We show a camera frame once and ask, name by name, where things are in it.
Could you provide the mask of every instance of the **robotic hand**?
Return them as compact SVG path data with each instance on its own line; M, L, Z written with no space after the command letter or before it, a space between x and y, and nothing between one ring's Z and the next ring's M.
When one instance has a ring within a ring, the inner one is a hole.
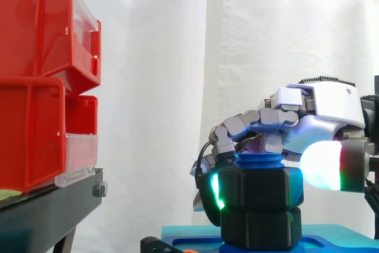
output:
M316 157L320 161L319 165L325 168L327 167L325 164L333 164L334 162L326 153L322 152L320 148L322 145L317 145L317 143L324 141L337 144L338 161L334 164L338 166L338 174L341 176L338 177L337 188L329 188L366 192L366 199L370 206L374 211L376 206L379 209L379 187L374 187L365 179L369 171L379 170L379 158L373 156L377 153L375 144L378 142L376 137L379 136L375 134L377 115L372 101L371 97L365 97L361 101L358 90L353 83L341 81L338 78L320 76L304 79L299 84L289 84L286 87L279 88L273 96L263 100L259 110L250 110L245 114L238 114L226 119L222 124L212 129L209 142L202 148L199 158L191 170L191 175L195 176L196 186L199 189L194 200L194 210L199 211L204 208L209 220L216 226L221 225L221 235L223 235L226 243L244 249L272 249L259 244L261 241L254 242L253 239L231 238L232 231L223 229L220 209L225 205L219 199L217 174L224 173L223 187L220 186L220 188L225 188L224 191L228 192L227 195L232 199L234 197L231 193L235 192L234 196L238 200L235 204L238 204L239 210L244 212L244 214L241 212L234 213L233 216L227 216L224 213L224 220L235 220L239 214L243 216L241 220L251 220L256 212L264 209L256 210L257 208L255 209L254 206L246 204L244 207L241 206L249 199L247 194L245 196L241 194L246 186L243 183L247 184L246 181L248 180L250 181L250 188L260 187L256 185L259 182L251 184L251 179L246 179L246 177L249 175L259 177L262 174L261 180L263 182L268 175L273 177L272 179L282 175L276 174L278 170L275 170L275 168L282 168L281 173L284 172L283 181L287 183L283 188L284 191L287 189L289 192L291 189L293 192L295 188L297 189L295 192L298 192L296 202L288 204L280 210L281 213L289 213L291 222L298 215L297 227L299 228L300 225L300 233L291 228L291 232L285 234L292 236L292 240L287 240L285 244L280 245L282 249L292 248L298 242L293 236L301 236L300 210L297 209L297 206L303 202L303 178L299 169L283 168L280 160L300 161L302 154L309 153L310 151L307 148L313 145L313 152L316 148L316 153L314 152L310 156ZM213 146L212 153L203 157L205 149L210 145ZM304 169L309 166L309 164L307 165L308 160L305 157L302 158L305 165ZM223 168L229 169L228 178L225 178L225 170L220 171ZM254 168L255 170L254 172L251 169L248 171L238 170L238 174L231 176L230 172L237 171L235 168ZM314 181L314 179L319 179L320 175L311 173L307 176L306 173L303 174L311 184L320 186L320 181ZM322 182L327 184L330 181L326 178ZM270 196L256 196L255 201L267 198ZM270 211L273 210L273 207L269 205L267 209ZM253 229L249 227L244 235L249 236L251 231ZM267 240L267 244L272 246L272 241Z

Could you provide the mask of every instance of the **black metal frame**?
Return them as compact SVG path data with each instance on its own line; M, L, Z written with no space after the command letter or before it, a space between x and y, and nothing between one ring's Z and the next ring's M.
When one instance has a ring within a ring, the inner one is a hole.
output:
M75 228L101 204L103 173L66 188L50 187L0 201L0 252L69 253Z

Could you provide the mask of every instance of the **blue tray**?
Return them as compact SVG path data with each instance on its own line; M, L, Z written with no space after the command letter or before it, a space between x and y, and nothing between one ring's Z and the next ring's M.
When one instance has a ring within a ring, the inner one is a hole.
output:
M250 252L223 244L220 228L215 226L166 226L162 228L162 240L180 250L199 253ZM339 225L303 225L300 244L283 253L379 253L379 241Z

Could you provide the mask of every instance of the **stacked storage bins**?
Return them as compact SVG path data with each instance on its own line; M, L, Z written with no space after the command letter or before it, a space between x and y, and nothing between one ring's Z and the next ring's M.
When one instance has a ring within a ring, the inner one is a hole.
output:
M0 0L0 190L93 175L101 25L82 0Z

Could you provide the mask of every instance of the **white curtain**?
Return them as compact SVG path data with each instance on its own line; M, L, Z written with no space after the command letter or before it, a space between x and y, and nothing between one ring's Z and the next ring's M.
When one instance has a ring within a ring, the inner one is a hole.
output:
M303 78L337 76L373 94L371 7L372 0L207 0L203 142L215 124ZM304 190L303 223L373 235L362 194L308 183Z
M372 93L371 0L84 1L102 21L102 85L89 93L109 191L73 252L138 252L162 226L191 224L199 143L278 87L333 75ZM372 234L361 195L305 190L305 223Z
M102 22L98 167L108 195L72 252L139 252L190 225L204 76L206 0L84 0Z

